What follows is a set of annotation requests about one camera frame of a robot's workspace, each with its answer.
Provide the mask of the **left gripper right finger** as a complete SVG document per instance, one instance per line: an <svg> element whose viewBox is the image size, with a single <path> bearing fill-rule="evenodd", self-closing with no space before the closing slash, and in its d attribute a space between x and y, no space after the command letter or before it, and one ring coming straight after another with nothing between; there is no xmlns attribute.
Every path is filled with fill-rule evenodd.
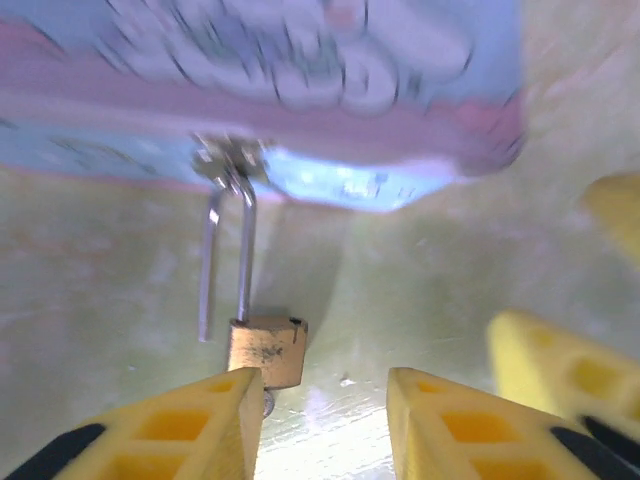
<svg viewBox="0 0 640 480"><path fill-rule="evenodd" d="M388 372L399 479L636 479L582 426L408 367Z"/></svg>

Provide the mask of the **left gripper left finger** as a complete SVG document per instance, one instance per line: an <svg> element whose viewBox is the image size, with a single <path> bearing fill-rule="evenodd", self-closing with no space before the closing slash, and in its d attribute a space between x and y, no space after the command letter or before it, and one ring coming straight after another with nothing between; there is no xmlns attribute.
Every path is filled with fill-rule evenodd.
<svg viewBox="0 0 640 480"><path fill-rule="evenodd" d="M263 380L244 367L114 408L59 434L11 479L251 479Z"/></svg>

